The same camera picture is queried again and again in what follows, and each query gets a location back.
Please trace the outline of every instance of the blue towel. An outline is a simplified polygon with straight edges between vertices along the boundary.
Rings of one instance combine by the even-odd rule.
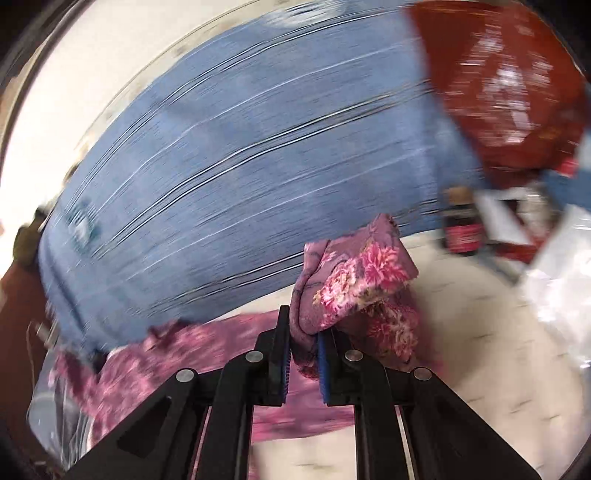
[[[41,275],[90,355],[292,284],[305,242],[380,212],[436,228],[439,191],[479,182],[402,2],[312,2],[195,48],[127,107],[62,194]]]

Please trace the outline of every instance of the pink fabric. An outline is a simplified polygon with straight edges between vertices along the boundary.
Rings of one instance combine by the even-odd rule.
[[[384,213],[350,235],[306,244],[290,306],[300,371],[317,376],[315,335],[333,325],[357,348],[407,369],[418,344],[419,314],[407,286],[416,276],[398,227]]]
[[[90,443],[95,445],[180,368],[215,370],[251,350],[260,332],[275,327],[277,314],[239,315],[204,325],[170,322],[111,355],[98,374],[62,352],[52,375],[67,378],[70,394],[94,419]],[[307,437],[350,425],[351,407],[326,407],[318,383],[292,368],[286,405],[255,407],[252,442]]]

